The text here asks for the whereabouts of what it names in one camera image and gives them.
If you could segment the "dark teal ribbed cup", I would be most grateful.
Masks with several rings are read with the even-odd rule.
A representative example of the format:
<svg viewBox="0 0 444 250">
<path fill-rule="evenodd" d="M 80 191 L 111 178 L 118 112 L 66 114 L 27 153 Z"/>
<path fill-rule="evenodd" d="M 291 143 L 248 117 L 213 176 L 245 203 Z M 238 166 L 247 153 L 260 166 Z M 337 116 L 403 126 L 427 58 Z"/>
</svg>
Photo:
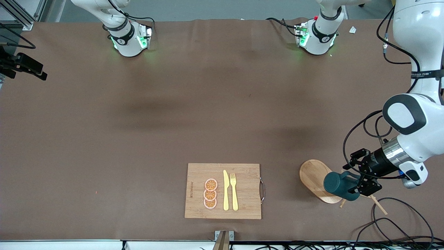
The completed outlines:
<svg viewBox="0 0 444 250">
<path fill-rule="evenodd" d="M 348 192 L 348 189 L 351 187 L 348 177 L 349 175 L 356 174 L 352 174 L 349 171 L 344 171 L 343 173 L 328 173 L 323 181 L 325 191 L 348 201 L 355 201 L 357 198 L 359 198 L 360 194 L 350 194 Z"/>
</svg>

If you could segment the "wooden cup tree stand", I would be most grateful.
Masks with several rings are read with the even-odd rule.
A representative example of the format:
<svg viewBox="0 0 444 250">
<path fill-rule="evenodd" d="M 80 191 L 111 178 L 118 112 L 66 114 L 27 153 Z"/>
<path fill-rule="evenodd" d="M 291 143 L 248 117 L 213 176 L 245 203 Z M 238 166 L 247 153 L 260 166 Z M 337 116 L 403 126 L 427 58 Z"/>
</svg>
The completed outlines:
<svg viewBox="0 0 444 250">
<path fill-rule="evenodd" d="M 347 201 L 325 191 L 323 181 L 325 176 L 332 171 L 320 160 L 311 159 L 305 161 L 300 168 L 299 176 L 303 185 L 311 191 L 320 201 L 327 204 L 341 202 L 340 207 Z"/>
</svg>

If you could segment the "bamboo cutting board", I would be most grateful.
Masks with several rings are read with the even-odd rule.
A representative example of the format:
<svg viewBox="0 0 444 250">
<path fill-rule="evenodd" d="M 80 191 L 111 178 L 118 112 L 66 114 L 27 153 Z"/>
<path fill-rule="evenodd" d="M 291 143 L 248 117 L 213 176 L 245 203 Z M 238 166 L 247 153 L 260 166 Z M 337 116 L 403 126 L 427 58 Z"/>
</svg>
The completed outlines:
<svg viewBox="0 0 444 250">
<path fill-rule="evenodd" d="M 232 187 L 228 188 L 229 210 L 223 209 L 224 177 L 223 170 L 235 173 L 237 184 L 238 211 L 232 208 Z M 207 209 L 203 204 L 204 183 L 214 178 L 218 182 L 217 206 Z M 217 164 L 189 163 L 187 171 L 187 194 L 185 200 L 185 218 L 193 219 L 250 219 L 262 218 L 261 177 L 259 164 Z"/>
</svg>

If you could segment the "yellow plastic fork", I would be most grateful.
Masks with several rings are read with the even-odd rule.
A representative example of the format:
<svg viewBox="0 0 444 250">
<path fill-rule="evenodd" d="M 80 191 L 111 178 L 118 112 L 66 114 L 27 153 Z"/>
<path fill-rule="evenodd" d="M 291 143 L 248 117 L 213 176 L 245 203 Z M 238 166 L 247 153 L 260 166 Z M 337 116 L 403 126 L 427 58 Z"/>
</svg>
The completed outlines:
<svg viewBox="0 0 444 250">
<path fill-rule="evenodd" d="M 230 174 L 230 185 L 232 187 L 232 208 L 234 211 L 239 210 L 237 191 L 236 191 L 237 179 L 235 173 Z"/>
</svg>

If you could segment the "brown table cover mat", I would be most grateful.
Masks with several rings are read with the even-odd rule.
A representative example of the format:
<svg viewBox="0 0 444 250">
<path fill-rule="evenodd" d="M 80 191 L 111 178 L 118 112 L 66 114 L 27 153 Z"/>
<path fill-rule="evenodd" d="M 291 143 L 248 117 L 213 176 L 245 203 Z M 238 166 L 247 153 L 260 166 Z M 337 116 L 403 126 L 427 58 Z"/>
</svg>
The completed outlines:
<svg viewBox="0 0 444 250">
<path fill-rule="evenodd" d="M 311 56 L 269 21 L 157 22 L 125 58 L 99 23 L 36 23 L 23 52 L 47 80 L 0 89 L 0 240 L 354 240 L 372 201 L 325 204 L 299 168 L 340 170 L 349 130 L 409 88 L 378 24 L 344 21 Z M 260 164 L 262 218 L 185 218 L 189 163 Z"/>
</svg>

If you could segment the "yellow plastic knife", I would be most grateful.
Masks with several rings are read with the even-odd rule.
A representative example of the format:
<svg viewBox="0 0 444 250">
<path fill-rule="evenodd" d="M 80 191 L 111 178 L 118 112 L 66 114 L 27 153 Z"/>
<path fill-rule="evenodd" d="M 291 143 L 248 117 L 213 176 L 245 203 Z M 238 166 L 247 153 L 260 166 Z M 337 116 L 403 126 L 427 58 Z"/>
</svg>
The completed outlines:
<svg viewBox="0 0 444 250">
<path fill-rule="evenodd" d="M 223 170 L 224 177 L 224 198 L 223 198 L 223 209 L 225 211 L 229 210 L 229 196 L 228 196 L 228 188 L 230 186 L 230 179 L 228 177 L 228 173 L 226 170 Z"/>
</svg>

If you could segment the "aluminium frame profile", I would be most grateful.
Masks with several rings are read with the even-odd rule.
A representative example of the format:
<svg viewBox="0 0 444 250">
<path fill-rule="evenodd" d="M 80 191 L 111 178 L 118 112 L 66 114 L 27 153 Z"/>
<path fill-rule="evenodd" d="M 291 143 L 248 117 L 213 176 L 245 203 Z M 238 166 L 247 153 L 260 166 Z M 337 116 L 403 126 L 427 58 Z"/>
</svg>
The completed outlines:
<svg viewBox="0 0 444 250">
<path fill-rule="evenodd" d="M 0 0 L 0 23 L 32 30 L 34 22 L 42 20 L 48 0 Z"/>
</svg>

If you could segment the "brown post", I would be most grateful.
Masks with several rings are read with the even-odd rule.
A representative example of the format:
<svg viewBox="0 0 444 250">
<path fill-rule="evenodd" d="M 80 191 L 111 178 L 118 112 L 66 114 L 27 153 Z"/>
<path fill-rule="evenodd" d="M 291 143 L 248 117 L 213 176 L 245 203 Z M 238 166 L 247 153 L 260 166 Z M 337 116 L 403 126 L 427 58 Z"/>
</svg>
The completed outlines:
<svg viewBox="0 0 444 250">
<path fill-rule="evenodd" d="M 215 231 L 215 243 L 212 250 L 230 250 L 230 231 Z"/>
</svg>

